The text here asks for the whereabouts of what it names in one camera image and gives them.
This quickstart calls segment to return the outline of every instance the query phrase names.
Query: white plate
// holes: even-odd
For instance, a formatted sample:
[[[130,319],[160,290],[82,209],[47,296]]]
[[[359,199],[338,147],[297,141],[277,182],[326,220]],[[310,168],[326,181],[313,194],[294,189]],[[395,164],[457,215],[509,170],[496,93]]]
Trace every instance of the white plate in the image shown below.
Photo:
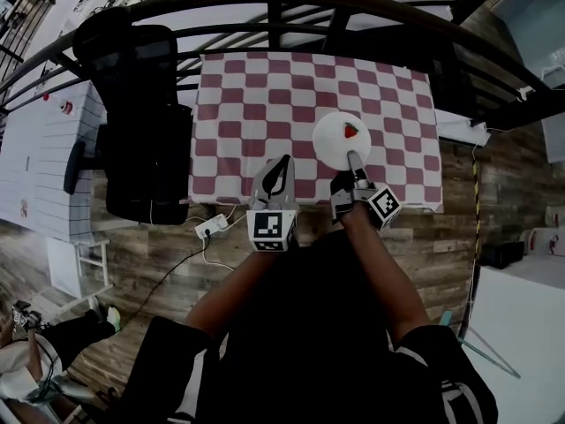
[[[345,123],[358,129],[357,135],[345,138]],[[349,169],[347,153],[357,151],[361,161],[366,163],[371,152],[371,134],[367,126],[355,115],[336,111],[323,117],[313,132],[314,151],[318,160],[334,170]]]

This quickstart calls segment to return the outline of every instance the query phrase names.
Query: strawberry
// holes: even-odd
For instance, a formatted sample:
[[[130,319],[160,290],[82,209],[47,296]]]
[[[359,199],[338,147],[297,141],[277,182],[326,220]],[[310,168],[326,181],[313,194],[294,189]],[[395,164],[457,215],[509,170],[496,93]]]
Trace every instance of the strawberry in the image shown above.
[[[353,124],[350,123],[345,123],[345,130],[344,130],[344,135],[345,138],[349,139],[354,137],[355,135],[357,135],[359,132],[359,130],[357,129],[357,127]]]

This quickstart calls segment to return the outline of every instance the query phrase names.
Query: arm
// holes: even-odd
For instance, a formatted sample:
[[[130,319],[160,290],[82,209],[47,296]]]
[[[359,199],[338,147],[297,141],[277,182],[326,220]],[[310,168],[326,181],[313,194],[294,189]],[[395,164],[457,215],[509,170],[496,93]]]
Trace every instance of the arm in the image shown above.
[[[14,333],[14,318],[11,316],[10,320],[0,332],[0,349],[11,343],[11,338]]]
[[[418,291],[383,245],[369,221],[365,204],[356,203],[342,224],[385,312],[396,345],[410,331],[429,325]]]
[[[26,367],[34,380],[39,382],[43,377],[43,369],[41,368],[41,357],[39,354],[39,345],[35,338],[35,329],[30,329],[27,332],[27,338],[29,340],[29,362]]]
[[[222,341],[230,322],[247,300],[255,286],[274,264],[277,253],[252,253],[212,291],[206,294],[186,316],[189,327],[201,329],[217,341]]]

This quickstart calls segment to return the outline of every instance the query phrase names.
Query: power strip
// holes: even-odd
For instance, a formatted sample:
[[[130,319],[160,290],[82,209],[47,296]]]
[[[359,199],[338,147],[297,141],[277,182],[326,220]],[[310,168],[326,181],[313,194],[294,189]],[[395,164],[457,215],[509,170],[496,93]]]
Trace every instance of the power strip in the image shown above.
[[[228,227],[228,220],[224,214],[220,214],[215,216],[214,218],[210,218],[209,220],[205,221],[204,223],[199,224],[194,228],[198,237],[204,240],[207,237],[210,237],[212,234],[217,233],[218,231],[225,230]]]

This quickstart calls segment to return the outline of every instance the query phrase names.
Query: black shirt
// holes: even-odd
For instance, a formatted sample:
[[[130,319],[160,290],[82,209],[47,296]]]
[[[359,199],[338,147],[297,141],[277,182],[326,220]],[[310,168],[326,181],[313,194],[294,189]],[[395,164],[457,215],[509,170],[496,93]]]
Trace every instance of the black shirt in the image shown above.
[[[343,231],[279,258],[227,350],[156,317],[115,422],[497,421],[490,390],[449,328],[388,348],[379,302]]]

